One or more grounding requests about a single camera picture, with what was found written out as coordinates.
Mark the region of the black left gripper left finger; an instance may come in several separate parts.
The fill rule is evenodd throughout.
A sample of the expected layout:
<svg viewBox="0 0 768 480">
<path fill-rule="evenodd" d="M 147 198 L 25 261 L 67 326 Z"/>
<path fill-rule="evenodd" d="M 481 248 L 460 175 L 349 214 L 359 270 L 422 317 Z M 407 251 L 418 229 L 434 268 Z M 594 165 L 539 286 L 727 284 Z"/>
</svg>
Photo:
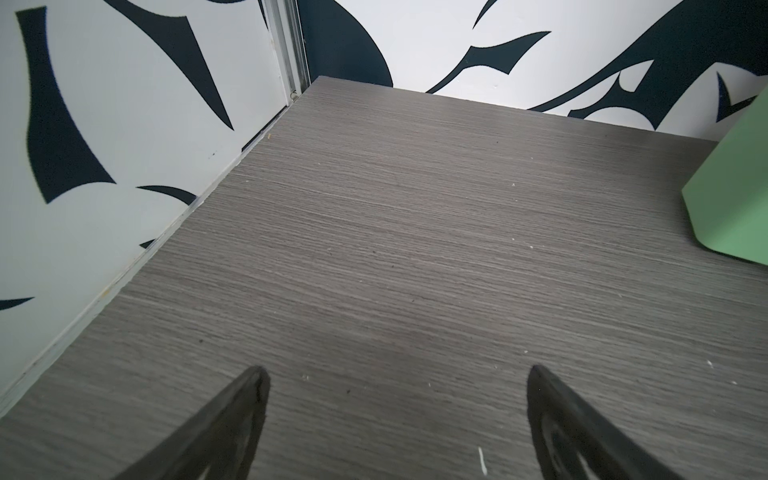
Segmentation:
<svg viewBox="0 0 768 480">
<path fill-rule="evenodd" d="M 270 376 L 246 369 L 118 479 L 246 479 L 266 420 Z"/>
</svg>

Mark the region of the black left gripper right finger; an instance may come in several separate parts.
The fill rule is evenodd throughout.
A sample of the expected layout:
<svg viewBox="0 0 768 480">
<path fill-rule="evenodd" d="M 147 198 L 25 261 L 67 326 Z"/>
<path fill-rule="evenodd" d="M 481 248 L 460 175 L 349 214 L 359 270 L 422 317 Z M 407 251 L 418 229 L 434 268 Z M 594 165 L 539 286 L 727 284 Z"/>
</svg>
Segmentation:
<svg viewBox="0 0 768 480">
<path fill-rule="evenodd" d="M 528 374 L 527 415 L 545 479 L 681 477 L 541 364 Z"/>
</svg>

